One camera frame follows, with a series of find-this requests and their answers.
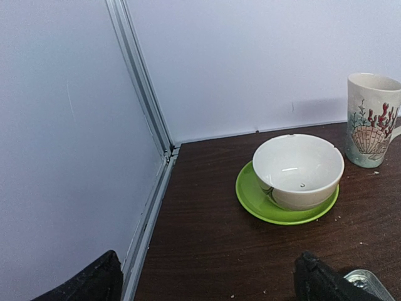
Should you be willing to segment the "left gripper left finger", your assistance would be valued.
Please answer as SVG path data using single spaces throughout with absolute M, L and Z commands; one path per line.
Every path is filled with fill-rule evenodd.
M 123 273 L 115 251 L 108 250 L 74 277 L 36 300 L 120 300 Z

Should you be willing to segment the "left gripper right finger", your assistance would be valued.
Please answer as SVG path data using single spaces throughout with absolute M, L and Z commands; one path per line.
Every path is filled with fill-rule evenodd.
M 295 260 L 293 276 L 297 300 L 381 300 L 308 251 Z

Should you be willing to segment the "bunny print tin lid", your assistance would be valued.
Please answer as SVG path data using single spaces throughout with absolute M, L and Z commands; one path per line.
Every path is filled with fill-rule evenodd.
M 369 270 L 353 270 L 346 274 L 344 279 L 381 300 L 395 301 L 390 292 L 385 288 L 376 275 Z

